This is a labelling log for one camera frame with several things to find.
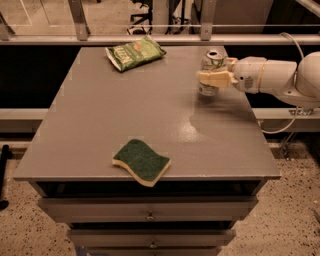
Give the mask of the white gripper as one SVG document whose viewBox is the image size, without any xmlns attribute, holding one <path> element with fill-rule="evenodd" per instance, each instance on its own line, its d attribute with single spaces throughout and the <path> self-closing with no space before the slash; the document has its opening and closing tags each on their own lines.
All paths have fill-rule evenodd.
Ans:
<svg viewBox="0 0 320 256">
<path fill-rule="evenodd" d="M 259 92 L 259 83 L 266 61 L 267 59 L 263 57 L 246 57 L 241 60 L 227 57 L 228 71 L 201 71 L 198 73 L 198 78 L 206 86 L 227 88 L 233 85 L 241 92 L 256 94 Z"/>
</svg>

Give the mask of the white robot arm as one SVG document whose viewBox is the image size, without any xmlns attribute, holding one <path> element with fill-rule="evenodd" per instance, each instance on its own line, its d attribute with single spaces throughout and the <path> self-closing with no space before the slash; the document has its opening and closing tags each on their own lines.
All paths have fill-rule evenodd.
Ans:
<svg viewBox="0 0 320 256">
<path fill-rule="evenodd" d="M 205 86 L 233 86 L 244 93 L 270 94 L 278 100 L 305 109 L 320 106 L 320 53 L 313 52 L 297 64 L 264 57 L 227 58 L 221 69 L 203 70 L 199 82 Z"/>
</svg>

